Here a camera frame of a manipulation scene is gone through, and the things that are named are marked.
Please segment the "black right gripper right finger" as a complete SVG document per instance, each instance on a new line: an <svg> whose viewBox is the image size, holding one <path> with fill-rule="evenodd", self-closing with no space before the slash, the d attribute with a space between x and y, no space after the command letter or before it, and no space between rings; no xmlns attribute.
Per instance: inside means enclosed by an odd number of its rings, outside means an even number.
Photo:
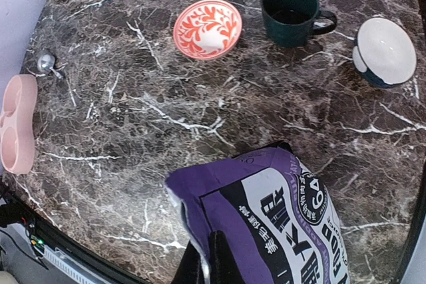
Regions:
<svg viewBox="0 0 426 284"><path fill-rule="evenodd" d="M210 282L213 284L245 284L236 264L230 246L222 231L215 231L209 237Z"/></svg>

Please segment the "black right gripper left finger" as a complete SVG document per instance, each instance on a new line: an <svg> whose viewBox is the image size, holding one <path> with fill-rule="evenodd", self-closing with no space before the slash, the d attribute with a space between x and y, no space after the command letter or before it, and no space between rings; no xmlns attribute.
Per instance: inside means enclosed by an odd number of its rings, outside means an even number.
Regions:
<svg viewBox="0 0 426 284"><path fill-rule="evenodd" d="M204 284L200 254L191 243L185 249L172 284Z"/></svg>

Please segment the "purple pet food bag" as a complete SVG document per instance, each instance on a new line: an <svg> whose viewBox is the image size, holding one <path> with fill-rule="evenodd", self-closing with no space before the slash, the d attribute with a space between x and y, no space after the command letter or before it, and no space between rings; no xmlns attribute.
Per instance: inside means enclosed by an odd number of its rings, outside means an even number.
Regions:
<svg viewBox="0 0 426 284"><path fill-rule="evenodd" d="M339 218L323 181L276 142L170 173L166 189L210 282L222 231L246 283L349 283Z"/></svg>

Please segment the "pink double pet bowl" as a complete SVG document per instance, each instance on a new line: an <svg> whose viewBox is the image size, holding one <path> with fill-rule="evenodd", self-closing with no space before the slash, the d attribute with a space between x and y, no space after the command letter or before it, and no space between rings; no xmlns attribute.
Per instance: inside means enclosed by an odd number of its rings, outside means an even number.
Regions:
<svg viewBox="0 0 426 284"><path fill-rule="evenodd" d="M33 113L37 102L37 81L31 74L11 78L1 109L1 162L13 174L28 174L35 159Z"/></svg>

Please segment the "silver metal scoop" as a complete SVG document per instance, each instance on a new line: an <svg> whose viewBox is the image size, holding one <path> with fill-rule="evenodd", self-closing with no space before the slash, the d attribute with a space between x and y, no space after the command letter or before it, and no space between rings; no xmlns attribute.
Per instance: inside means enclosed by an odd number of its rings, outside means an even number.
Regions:
<svg viewBox="0 0 426 284"><path fill-rule="evenodd" d="M53 73L57 78L64 79L63 74L55 68L56 58L49 52L42 52L37 59L37 70L42 74Z"/></svg>

